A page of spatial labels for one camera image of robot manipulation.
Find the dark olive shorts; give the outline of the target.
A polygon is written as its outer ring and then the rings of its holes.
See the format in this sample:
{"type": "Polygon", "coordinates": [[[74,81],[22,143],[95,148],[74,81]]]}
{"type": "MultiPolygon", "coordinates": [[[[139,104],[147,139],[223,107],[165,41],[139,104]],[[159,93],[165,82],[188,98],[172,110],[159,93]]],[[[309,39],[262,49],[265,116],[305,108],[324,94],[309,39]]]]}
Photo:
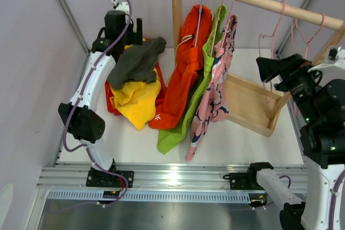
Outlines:
{"type": "Polygon", "coordinates": [[[155,82],[154,68],[158,63],[158,56],[165,50],[166,43],[164,38],[157,37],[126,49],[107,78],[110,86],[121,90],[129,81],[155,82]]]}

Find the orange shorts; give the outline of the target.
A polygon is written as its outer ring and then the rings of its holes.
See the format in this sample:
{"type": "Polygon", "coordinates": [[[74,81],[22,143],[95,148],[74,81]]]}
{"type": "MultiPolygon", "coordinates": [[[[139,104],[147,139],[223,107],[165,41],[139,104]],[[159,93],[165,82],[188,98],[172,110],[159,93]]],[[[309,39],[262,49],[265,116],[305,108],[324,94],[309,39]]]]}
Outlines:
{"type": "Polygon", "coordinates": [[[203,45],[212,27],[212,12],[202,6],[197,47],[194,47],[198,23],[199,5],[192,7],[181,29],[181,41],[177,45],[176,67],[168,83],[163,102],[157,106],[155,117],[149,122],[153,129],[172,129],[180,121],[187,105],[189,91],[204,67],[203,45]]]}

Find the yellow shorts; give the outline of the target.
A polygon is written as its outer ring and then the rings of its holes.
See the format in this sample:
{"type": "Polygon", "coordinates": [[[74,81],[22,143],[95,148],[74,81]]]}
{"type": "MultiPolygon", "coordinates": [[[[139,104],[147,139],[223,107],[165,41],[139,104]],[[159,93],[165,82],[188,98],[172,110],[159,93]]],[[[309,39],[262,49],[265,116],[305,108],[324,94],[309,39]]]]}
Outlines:
{"type": "Polygon", "coordinates": [[[142,130],[146,123],[154,118],[156,98],[161,91],[161,83],[157,69],[153,69],[156,81],[145,83],[141,81],[126,82],[121,90],[110,88],[113,108],[121,113],[137,130],[142,130]]]}

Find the pink patterned shorts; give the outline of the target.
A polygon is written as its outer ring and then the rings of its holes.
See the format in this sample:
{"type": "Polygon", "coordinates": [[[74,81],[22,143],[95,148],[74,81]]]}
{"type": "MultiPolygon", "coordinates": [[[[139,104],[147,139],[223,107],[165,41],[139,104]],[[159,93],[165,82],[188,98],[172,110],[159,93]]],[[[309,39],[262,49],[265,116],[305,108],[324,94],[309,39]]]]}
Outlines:
{"type": "Polygon", "coordinates": [[[224,86],[233,57],[236,29],[237,17],[231,15],[222,30],[221,40],[214,47],[215,58],[211,70],[211,80],[192,120],[190,146],[185,156],[186,161],[190,161],[194,157],[209,124],[224,120],[229,114],[224,86]]]}

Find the blue wire hanger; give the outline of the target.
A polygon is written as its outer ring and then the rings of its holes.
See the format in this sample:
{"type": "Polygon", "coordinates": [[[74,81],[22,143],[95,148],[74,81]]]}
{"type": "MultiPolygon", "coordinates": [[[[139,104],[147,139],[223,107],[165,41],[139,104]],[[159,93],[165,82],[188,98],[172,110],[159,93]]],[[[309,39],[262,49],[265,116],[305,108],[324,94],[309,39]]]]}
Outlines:
{"type": "Polygon", "coordinates": [[[197,42],[198,42],[198,37],[199,37],[199,28],[200,28],[201,16],[202,16],[202,6],[203,6],[203,0],[200,0],[199,11],[198,11],[198,23],[197,23],[197,30],[195,34],[194,47],[197,47],[197,42]]]}

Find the lime green shorts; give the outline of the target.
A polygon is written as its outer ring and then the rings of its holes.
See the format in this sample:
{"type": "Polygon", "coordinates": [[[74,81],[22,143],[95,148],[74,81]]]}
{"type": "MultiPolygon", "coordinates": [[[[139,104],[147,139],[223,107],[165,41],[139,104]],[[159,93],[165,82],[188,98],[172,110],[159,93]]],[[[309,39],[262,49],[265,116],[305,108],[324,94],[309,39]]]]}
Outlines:
{"type": "MultiPolygon", "coordinates": [[[[214,55],[213,57],[211,57],[210,51],[213,35],[215,33],[216,17],[219,7],[215,12],[212,12],[211,33],[208,37],[207,42],[203,45],[204,67],[198,72],[198,79],[192,89],[189,91],[187,105],[185,107],[184,113],[176,127],[167,130],[158,129],[157,149],[162,154],[168,153],[171,149],[173,149],[176,145],[178,145],[182,140],[185,139],[187,135],[187,129],[192,124],[192,120],[201,102],[203,93],[211,80],[211,70],[214,62],[214,55]]],[[[221,37],[219,26],[224,20],[225,13],[226,7],[223,6],[220,13],[218,28],[216,31],[215,44],[219,42],[221,37]]]]}

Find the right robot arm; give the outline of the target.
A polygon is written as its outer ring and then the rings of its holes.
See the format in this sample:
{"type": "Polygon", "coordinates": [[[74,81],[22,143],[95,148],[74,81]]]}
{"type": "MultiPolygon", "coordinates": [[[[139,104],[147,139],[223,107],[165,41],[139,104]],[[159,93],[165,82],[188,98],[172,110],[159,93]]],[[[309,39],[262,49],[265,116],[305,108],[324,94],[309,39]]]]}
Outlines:
{"type": "Polygon", "coordinates": [[[305,125],[300,130],[308,169],[307,197],[297,197],[268,162],[252,163],[247,185],[263,188],[279,209],[283,229],[339,229],[344,185],[344,80],[320,86],[322,70],[299,54],[256,59],[260,79],[280,77],[276,90],[291,94],[305,125]]]}

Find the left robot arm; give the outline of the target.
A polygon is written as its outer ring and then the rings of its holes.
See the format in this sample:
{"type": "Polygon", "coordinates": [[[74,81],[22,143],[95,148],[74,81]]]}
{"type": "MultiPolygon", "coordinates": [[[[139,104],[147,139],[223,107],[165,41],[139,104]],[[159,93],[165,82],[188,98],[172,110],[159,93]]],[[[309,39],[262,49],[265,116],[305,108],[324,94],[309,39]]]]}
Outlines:
{"type": "Polygon", "coordinates": [[[96,113],[97,104],[105,82],[115,67],[116,60],[127,45],[141,45],[142,19],[137,19],[134,30],[132,13],[110,10],[106,13],[105,25],[92,44],[86,72],[77,91],[68,103],[61,103],[58,113],[64,124],[63,146],[68,152],[85,148],[92,167],[99,170],[98,181],[110,187],[116,183],[117,174],[110,168],[114,165],[104,143],[105,121],[96,113]]]}

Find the wooden clothes rack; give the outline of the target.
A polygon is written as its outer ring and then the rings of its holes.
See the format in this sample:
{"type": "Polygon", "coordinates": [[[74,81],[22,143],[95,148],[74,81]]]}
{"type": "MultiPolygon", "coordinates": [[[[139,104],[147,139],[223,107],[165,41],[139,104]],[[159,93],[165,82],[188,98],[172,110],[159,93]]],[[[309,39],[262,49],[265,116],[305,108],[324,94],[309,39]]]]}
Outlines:
{"type": "MultiPolygon", "coordinates": [[[[334,30],[334,34],[314,57],[313,64],[320,64],[328,47],[337,45],[344,38],[344,21],[340,19],[322,17],[315,12],[283,6],[272,0],[235,1],[334,30]]],[[[182,27],[182,0],[172,0],[172,19],[174,44],[178,45],[182,27]]],[[[226,78],[225,93],[230,108],[228,120],[265,137],[273,134],[281,109],[291,99],[290,94],[281,96],[234,74],[229,74],[226,78]]]]}

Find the red plastic tray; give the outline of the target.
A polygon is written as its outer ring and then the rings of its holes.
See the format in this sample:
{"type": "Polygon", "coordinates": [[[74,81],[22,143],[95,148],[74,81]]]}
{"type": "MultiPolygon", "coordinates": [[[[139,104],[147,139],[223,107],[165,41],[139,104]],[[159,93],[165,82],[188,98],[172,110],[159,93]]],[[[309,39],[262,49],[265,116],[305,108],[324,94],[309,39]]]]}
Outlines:
{"type": "Polygon", "coordinates": [[[158,58],[164,52],[166,43],[163,37],[157,37],[143,41],[142,45],[125,47],[105,83],[110,113],[122,114],[145,95],[152,96],[155,105],[163,101],[167,87],[158,58]]]}

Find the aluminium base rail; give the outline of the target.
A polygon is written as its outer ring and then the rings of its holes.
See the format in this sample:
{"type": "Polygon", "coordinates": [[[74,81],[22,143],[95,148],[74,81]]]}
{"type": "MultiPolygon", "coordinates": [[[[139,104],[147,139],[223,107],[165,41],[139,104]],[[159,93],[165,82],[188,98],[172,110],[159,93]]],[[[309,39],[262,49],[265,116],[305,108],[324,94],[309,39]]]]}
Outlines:
{"type": "MultiPolygon", "coordinates": [[[[86,187],[90,165],[57,164],[42,169],[37,188],[77,189],[86,187]]],[[[222,191],[230,184],[223,176],[246,172],[246,166],[119,164],[118,170],[134,171],[134,190],[222,191]]]]}

